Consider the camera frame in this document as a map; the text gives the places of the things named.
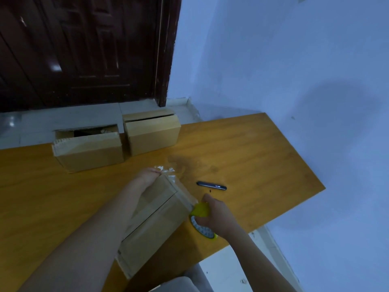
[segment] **person's clothing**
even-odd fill
[[[154,292],[214,292],[200,265],[197,263],[181,277],[163,283]]]

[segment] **person's right arm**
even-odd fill
[[[205,194],[202,201],[209,204],[211,214],[208,217],[196,217],[197,223],[209,227],[228,241],[254,292],[296,292],[240,227],[224,202],[209,194]]]

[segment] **wooden table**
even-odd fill
[[[266,114],[182,125],[173,147],[124,163],[68,174],[51,144],[0,151],[0,283],[13,292],[68,235],[118,193],[143,167],[173,167],[198,200],[208,188],[253,231],[324,186]],[[184,222],[129,282],[144,291],[170,280],[227,245],[207,240]],[[127,285],[114,262],[104,291]]]

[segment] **person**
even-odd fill
[[[100,292],[140,195],[160,174],[154,168],[140,171],[118,195],[66,238],[23,283],[19,292]],[[228,241],[254,292],[295,292],[239,226],[225,203],[209,194],[204,195],[203,201],[209,204],[211,214],[196,217],[197,223]],[[208,292],[212,288],[197,264],[182,277],[154,291]]]

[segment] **closed cardboard box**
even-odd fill
[[[58,130],[52,151],[68,172],[124,162],[117,125]]]
[[[131,156],[175,145],[181,128],[170,109],[123,115],[123,124]]]
[[[116,260],[131,279],[185,221],[197,200],[179,180],[161,175],[146,189],[122,241]]]

